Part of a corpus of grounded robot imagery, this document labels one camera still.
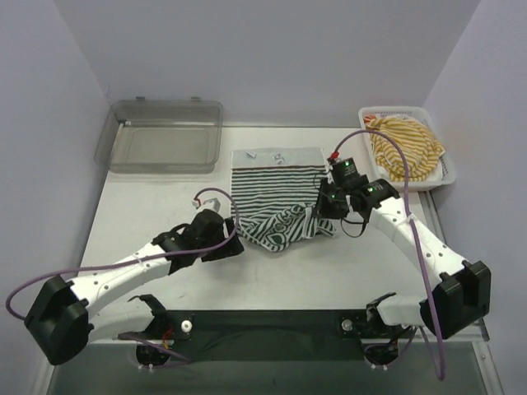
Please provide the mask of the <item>green white striped towel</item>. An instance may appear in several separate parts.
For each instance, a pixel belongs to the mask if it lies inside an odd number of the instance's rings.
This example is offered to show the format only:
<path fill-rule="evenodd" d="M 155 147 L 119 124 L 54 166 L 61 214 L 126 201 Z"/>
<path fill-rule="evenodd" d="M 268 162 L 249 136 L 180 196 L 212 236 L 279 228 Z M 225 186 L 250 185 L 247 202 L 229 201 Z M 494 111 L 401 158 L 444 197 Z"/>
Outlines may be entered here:
<path fill-rule="evenodd" d="M 320 147 L 252 148 L 231 153 L 231 196 L 239 236 L 272 253 L 317 235 L 336 234 L 331 220 L 315 216 L 326 173 Z"/>

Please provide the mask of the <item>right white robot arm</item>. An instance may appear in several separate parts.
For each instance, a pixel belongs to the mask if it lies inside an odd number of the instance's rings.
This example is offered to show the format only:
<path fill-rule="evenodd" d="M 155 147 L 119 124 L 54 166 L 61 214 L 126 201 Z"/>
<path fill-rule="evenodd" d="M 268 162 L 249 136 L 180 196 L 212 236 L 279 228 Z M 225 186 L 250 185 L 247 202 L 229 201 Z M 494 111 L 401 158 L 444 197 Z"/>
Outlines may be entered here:
<path fill-rule="evenodd" d="M 315 213 L 344 221 L 350 212 L 381 231 L 422 274 L 425 297 L 389 292 L 371 301 L 366 318 L 372 326 L 425 327 L 445 340 L 488 314 L 492 274 L 469 262 L 407 212 L 399 192 L 385 180 L 345 189 L 321 179 Z"/>

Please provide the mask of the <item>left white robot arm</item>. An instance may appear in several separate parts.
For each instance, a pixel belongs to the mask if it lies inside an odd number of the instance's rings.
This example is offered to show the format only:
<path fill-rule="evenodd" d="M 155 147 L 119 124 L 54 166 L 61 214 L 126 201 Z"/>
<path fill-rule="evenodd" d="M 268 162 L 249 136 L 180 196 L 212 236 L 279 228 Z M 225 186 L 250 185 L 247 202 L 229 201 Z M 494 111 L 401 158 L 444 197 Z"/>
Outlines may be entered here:
<path fill-rule="evenodd" d="M 115 264 L 94 267 L 68 281 L 53 274 L 41 287 L 24 324 L 51 365 L 77 356 L 96 332 L 93 319 L 119 297 L 149 281 L 190 267 L 199 258 L 213 260 L 242 253 L 239 218 L 211 209 L 188 224 L 163 232 L 135 254 Z"/>

